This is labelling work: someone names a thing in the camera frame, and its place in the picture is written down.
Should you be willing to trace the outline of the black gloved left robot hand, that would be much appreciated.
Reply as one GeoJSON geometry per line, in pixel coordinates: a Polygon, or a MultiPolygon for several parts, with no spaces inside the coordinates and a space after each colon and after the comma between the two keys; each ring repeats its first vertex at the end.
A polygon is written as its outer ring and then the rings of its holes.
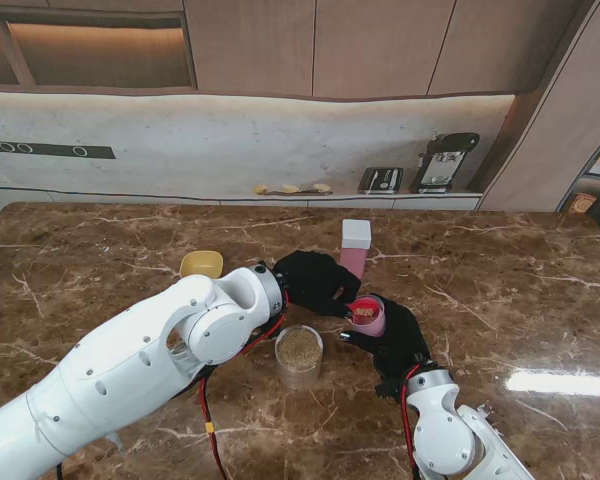
{"type": "Polygon", "coordinates": [[[347,318],[361,281],[331,256],[297,250],[278,260],[273,272],[281,277],[292,304],[317,315],[347,318]]]}

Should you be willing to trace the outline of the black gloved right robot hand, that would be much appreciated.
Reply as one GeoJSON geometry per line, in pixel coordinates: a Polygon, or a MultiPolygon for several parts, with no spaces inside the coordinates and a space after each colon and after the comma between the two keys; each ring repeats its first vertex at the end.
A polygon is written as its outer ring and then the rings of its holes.
{"type": "Polygon", "coordinates": [[[396,302],[379,297],[384,306],[385,330],[379,337],[345,331],[340,339],[370,353],[383,381],[402,380],[416,364],[432,360],[415,315],[396,302]]]}

